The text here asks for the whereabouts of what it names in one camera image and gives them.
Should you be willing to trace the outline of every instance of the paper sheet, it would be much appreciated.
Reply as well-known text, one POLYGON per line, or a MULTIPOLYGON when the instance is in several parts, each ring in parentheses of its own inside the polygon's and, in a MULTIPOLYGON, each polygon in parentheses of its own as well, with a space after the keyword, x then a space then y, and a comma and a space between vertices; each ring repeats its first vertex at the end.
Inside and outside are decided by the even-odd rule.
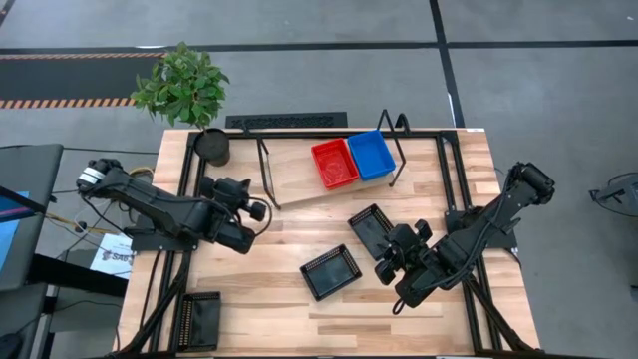
POLYGON ((100 247, 91 263, 91 270, 129 279, 133 268, 131 239, 123 234, 105 234, 100 247))

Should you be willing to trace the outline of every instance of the potted plant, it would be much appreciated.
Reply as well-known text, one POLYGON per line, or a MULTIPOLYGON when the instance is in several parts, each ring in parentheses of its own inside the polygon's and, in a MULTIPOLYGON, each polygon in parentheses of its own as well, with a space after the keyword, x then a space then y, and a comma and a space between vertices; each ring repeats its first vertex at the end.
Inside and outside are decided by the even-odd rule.
POLYGON ((131 98, 137 108, 149 110, 153 119, 159 113, 171 126, 178 119, 200 129, 194 149, 211 165, 223 166, 230 160, 228 135, 220 129, 207 129, 226 98, 221 83, 230 84, 210 63, 208 53, 188 50, 181 42, 175 52, 168 52, 153 66, 150 79, 137 75, 136 82, 138 90, 131 98))

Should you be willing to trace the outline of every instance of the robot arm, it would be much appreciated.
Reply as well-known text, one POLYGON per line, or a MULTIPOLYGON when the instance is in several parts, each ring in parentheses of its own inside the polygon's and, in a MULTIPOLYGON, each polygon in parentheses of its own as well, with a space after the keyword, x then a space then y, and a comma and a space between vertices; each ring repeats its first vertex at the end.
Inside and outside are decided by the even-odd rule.
POLYGON ((418 234, 407 224, 398 224, 388 234, 389 246, 375 272, 385 285, 394 271, 404 269, 403 278, 395 285, 403 302, 414 308, 437 287, 449 290, 472 274, 477 259, 490 238, 508 235, 521 209, 548 203, 554 193, 554 181, 533 164, 516 164, 507 175, 501 195, 484 208, 467 212, 456 230, 439 240, 432 248, 426 245, 432 236, 424 220, 417 223, 418 234))
POLYGON ((195 238, 219 242, 245 254, 255 233, 238 220, 243 209, 258 221, 265 206, 248 205, 250 179, 205 178, 202 192, 207 198, 177 197, 127 174, 117 160, 90 161, 76 181, 82 197, 117 200, 149 218, 155 230, 176 240, 195 238))

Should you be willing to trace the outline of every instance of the black pot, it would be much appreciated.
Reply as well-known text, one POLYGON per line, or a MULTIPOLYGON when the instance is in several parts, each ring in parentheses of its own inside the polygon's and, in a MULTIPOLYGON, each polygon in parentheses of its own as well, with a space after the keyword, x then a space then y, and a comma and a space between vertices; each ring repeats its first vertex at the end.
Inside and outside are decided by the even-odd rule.
POLYGON ((224 166, 230 160, 230 140, 220 129, 207 129, 195 138, 197 155, 213 166, 224 166))

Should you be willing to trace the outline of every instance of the red plastic basket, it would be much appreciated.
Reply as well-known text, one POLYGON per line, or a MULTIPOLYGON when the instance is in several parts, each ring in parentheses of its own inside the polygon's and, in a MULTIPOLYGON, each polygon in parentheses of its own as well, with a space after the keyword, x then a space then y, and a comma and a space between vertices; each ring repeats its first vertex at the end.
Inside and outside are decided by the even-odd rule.
POLYGON ((326 188, 334 189, 352 183, 359 177, 357 166, 343 139, 315 145, 310 151, 326 188))

